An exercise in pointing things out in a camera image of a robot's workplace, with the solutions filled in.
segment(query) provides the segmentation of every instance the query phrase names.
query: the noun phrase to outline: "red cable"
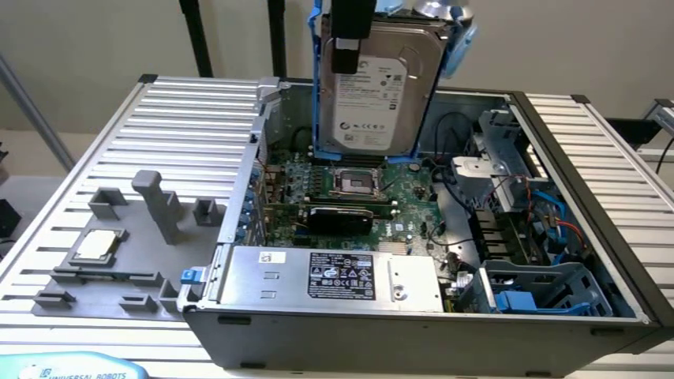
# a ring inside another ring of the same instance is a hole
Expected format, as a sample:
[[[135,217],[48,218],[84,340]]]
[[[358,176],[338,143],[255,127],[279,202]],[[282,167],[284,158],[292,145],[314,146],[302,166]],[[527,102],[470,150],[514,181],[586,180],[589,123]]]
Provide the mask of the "red cable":
[[[582,239],[582,232],[581,232],[581,229],[579,229],[579,228],[578,228],[578,227],[577,227],[573,223],[569,223],[569,222],[566,222],[566,221],[561,221],[561,220],[558,220],[558,221],[557,221],[557,223],[558,223],[559,225],[565,226],[565,227],[569,227],[569,228],[574,231],[574,233],[575,233],[575,234],[577,234],[577,236],[578,236],[578,240],[579,240],[579,242],[581,242],[581,245],[582,245],[582,247],[585,248],[585,247],[586,247],[586,243],[585,243],[585,241],[583,241],[583,239]]]

